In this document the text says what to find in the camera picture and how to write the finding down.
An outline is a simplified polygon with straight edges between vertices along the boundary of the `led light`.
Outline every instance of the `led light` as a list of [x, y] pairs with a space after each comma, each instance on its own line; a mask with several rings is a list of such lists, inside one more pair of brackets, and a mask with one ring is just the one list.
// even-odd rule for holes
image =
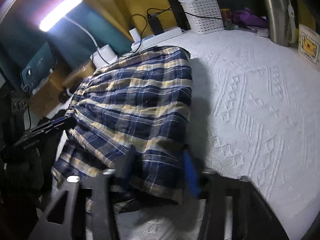
[[54, 8], [41, 22], [39, 29], [43, 32], [50, 30], [62, 17], [80, 4], [82, 0], [64, 0]]

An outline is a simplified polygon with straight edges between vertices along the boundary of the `white basket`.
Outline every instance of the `white basket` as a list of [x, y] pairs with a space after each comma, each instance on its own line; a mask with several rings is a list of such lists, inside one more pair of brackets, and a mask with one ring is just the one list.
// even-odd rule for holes
[[[221, 12], [217, 0], [197, 0], [191, 3], [182, 3], [183, 10], [197, 16], [221, 18]], [[206, 34], [224, 30], [223, 21], [205, 19], [186, 14], [191, 30], [197, 34]]]

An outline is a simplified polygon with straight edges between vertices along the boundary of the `black power adapter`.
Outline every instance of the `black power adapter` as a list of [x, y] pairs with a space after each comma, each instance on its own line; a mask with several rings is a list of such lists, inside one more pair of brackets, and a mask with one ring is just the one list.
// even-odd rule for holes
[[152, 32], [154, 33], [154, 35], [158, 35], [161, 33], [164, 33], [164, 30], [162, 28], [162, 25], [157, 17], [157, 13], [154, 14], [148, 14], [148, 23], [151, 27]]

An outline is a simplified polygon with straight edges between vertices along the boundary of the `yellow cartoon bear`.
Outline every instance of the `yellow cartoon bear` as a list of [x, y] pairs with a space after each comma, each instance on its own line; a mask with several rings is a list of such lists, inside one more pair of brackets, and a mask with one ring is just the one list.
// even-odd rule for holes
[[302, 37], [302, 49], [312, 57], [316, 57], [317, 45], [314, 44], [307, 36]]

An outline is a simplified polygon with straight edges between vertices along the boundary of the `purple bag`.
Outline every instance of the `purple bag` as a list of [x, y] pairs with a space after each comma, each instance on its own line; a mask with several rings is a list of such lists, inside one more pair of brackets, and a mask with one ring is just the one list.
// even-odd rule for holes
[[245, 7], [243, 10], [238, 10], [232, 13], [232, 20], [238, 24], [254, 25], [263, 28], [268, 27], [268, 22], [261, 17], [255, 15], [249, 8]]

